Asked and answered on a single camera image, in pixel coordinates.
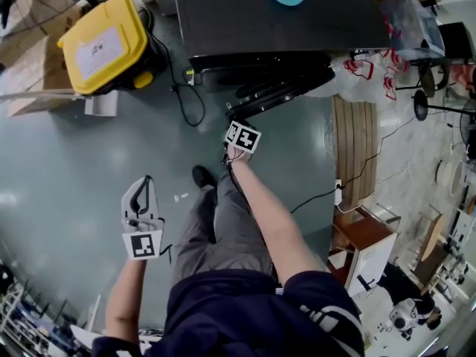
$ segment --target black hair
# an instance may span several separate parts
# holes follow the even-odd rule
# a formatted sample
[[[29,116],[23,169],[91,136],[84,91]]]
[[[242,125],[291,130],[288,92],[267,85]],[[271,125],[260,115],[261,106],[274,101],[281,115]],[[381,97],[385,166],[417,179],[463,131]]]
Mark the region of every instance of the black hair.
[[[427,322],[426,326],[428,327],[428,329],[435,330],[441,324],[441,317],[441,315],[438,315],[436,320],[433,320],[432,322]]]

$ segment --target hand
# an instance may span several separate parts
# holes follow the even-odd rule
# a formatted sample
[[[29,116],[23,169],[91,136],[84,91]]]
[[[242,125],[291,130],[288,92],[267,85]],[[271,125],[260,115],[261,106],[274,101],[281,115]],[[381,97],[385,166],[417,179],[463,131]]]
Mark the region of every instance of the hand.
[[[248,163],[249,159],[251,158],[251,153],[235,148],[232,144],[228,145],[227,154],[228,159],[226,164],[234,163],[235,161],[243,161]]]

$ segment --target cardboard box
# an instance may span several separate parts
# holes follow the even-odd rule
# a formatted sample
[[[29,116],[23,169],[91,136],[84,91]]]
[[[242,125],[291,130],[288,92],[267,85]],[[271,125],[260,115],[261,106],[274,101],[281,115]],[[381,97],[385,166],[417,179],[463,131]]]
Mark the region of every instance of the cardboard box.
[[[15,0],[7,27],[0,26],[0,62],[7,68],[38,41],[58,40],[80,17],[71,0]]]
[[[0,91],[72,89],[62,49],[52,36],[44,36],[0,76]],[[68,99],[21,98],[8,103],[7,116],[55,109]]]

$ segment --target white power outlet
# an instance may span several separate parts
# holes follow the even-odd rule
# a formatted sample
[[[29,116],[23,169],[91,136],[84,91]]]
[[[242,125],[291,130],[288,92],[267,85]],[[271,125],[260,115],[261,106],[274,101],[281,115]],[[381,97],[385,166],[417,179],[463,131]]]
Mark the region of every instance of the white power outlet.
[[[334,205],[339,205],[342,202],[342,190],[337,188],[337,186],[342,186],[342,181],[339,178],[335,179],[335,195],[334,195]]]

